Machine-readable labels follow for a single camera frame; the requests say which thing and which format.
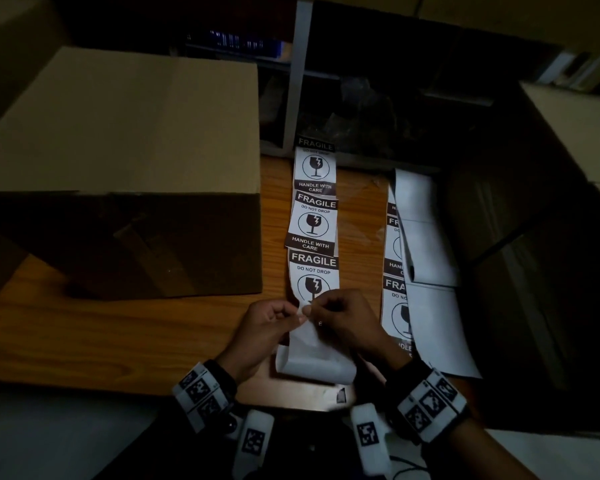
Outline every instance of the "black cable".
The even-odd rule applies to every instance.
[[[400,470],[399,472],[396,472],[396,474],[393,476],[393,480],[395,480],[398,475],[400,475],[401,473],[407,473],[407,472],[411,472],[413,470],[422,470],[421,468],[405,468],[404,470]]]
[[[421,465],[418,465],[417,463],[414,463],[412,461],[409,460],[405,460],[404,458],[400,458],[399,456],[393,456],[390,455],[389,459],[391,461],[400,461],[401,463],[406,463],[407,465],[411,465],[412,467],[414,467],[414,470],[424,470],[425,472],[428,472],[429,470],[426,467],[423,467]]]

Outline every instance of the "hand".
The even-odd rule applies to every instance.
[[[216,362],[238,384],[253,377],[282,336],[306,322],[306,317],[297,315],[297,311],[282,299],[250,304],[231,342],[216,357]]]
[[[360,290],[322,293],[303,308],[303,313],[330,327],[346,345],[376,366],[397,370],[411,359],[384,331]]]

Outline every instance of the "wooden desk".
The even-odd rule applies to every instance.
[[[0,381],[168,395],[197,362],[228,343],[247,305],[284,297],[283,241],[292,161],[263,157],[264,290],[258,295],[142,301],[71,298],[60,272],[29,256],[0,292]],[[387,181],[338,169],[340,284],[360,288],[379,313]],[[341,387],[272,377],[264,363],[238,400],[308,410],[342,407]],[[354,400],[348,388],[347,403]]]

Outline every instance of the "circle icon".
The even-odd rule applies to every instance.
[[[329,230],[329,223],[324,216],[314,212],[305,212],[298,219],[300,231],[309,237],[320,237]]]
[[[398,256],[400,259],[402,259],[402,249],[400,247],[400,236],[395,238],[395,241],[393,242],[393,252],[395,253],[396,256]]]
[[[309,155],[302,162],[302,171],[312,180],[320,180],[331,171],[329,162],[320,155]]]
[[[298,280],[298,292],[305,301],[311,301],[316,296],[329,291],[329,284],[324,278],[315,274],[305,274]]]
[[[411,322],[409,321],[409,304],[398,303],[391,310],[391,321],[396,331],[403,337],[411,338]]]

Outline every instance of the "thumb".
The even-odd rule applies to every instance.
[[[307,305],[302,309],[303,313],[311,318],[312,322],[323,322],[326,325],[331,325],[336,317],[336,313],[327,310],[321,306],[316,300],[311,305]]]
[[[280,335],[295,330],[300,325],[306,322],[306,317],[304,315],[292,315],[290,317],[279,319],[276,323],[276,327],[280,332]]]

